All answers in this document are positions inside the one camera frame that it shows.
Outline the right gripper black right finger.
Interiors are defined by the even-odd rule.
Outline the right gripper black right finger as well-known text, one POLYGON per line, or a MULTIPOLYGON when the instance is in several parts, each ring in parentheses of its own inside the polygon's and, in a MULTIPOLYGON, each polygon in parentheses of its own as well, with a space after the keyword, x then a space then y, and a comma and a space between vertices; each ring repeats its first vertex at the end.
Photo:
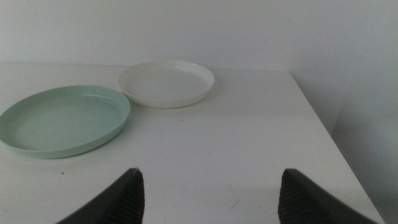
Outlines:
POLYGON ((297 169, 282 174, 278 216, 282 224, 374 223, 297 169))

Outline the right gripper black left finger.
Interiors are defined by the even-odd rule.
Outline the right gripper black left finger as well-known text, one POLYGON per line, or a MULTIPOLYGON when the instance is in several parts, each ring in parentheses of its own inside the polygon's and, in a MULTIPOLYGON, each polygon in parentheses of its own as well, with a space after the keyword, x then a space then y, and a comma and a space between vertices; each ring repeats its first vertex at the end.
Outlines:
POLYGON ((60 223, 142 223, 144 208, 142 172, 128 169, 108 188, 60 223))

